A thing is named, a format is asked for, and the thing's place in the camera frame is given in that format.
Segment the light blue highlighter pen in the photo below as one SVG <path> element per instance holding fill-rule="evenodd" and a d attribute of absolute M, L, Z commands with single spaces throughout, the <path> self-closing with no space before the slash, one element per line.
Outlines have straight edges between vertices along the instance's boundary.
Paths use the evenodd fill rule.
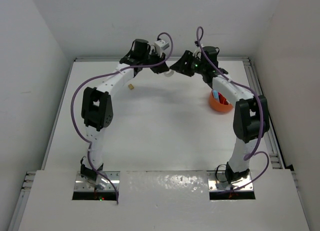
<path fill-rule="evenodd" d="M 213 98 L 219 103 L 220 102 L 219 92 L 217 90 L 213 89 L 212 95 L 213 95 Z"/>

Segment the clear tape roll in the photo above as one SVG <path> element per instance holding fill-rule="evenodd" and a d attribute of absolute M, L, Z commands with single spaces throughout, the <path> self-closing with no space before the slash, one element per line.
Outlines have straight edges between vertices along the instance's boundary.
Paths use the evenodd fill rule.
<path fill-rule="evenodd" d="M 169 77 L 173 76 L 174 73 L 175 73 L 175 71 L 170 69 L 168 72 L 165 72 L 163 75 L 165 77 L 169 78 Z"/>

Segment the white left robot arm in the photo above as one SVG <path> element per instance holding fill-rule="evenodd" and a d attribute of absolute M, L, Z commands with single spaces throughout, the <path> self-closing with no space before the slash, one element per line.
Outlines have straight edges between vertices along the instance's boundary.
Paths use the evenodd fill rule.
<path fill-rule="evenodd" d="M 219 49 L 213 46 L 185 51 L 170 69 L 182 75 L 202 76 L 203 81 L 221 94 L 234 108 L 233 131 L 236 141 L 233 153 L 225 165 L 225 178 L 230 184 L 249 174 L 250 159 L 257 154 L 264 134 L 269 130 L 268 101 L 250 87 L 232 80 L 218 66 Z"/>

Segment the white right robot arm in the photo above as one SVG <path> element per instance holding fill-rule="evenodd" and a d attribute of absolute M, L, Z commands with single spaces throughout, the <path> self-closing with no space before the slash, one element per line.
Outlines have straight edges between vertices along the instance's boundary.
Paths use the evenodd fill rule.
<path fill-rule="evenodd" d="M 173 42 L 161 38 L 150 45 L 145 39 L 135 39 L 129 52 L 120 59 L 114 72 L 100 85 L 86 87 L 83 91 L 81 117 L 84 120 L 86 139 L 89 141 L 87 155 L 81 160 L 80 174 L 96 181 L 97 172 L 103 170 L 103 139 L 106 128 L 113 120 L 113 96 L 146 66 L 154 73 L 169 71 L 165 50 L 173 50 Z"/>

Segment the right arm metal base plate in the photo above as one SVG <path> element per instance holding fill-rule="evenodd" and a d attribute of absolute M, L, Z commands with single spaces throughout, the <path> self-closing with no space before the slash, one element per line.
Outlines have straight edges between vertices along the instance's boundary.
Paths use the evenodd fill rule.
<path fill-rule="evenodd" d="M 241 177 L 231 183 L 228 183 L 225 177 L 225 171 L 207 171 L 208 189 L 210 192 L 253 192 L 252 176 L 249 173 L 246 177 Z"/>

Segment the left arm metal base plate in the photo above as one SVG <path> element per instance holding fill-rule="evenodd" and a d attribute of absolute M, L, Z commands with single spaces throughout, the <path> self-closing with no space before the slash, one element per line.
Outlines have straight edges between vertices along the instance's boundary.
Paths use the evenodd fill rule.
<path fill-rule="evenodd" d="M 103 171 L 102 173 L 108 177 L 116 189 L 119 188 L 120 172 Z M 99 192 L 114 192 L 115 189 L 113 188 L 112 184 L 101 175 L 98 175 L 96 181 L 93 181 L 78 171 L 73 190 L 75 192 L 93 192 L 94 190 Z"/>

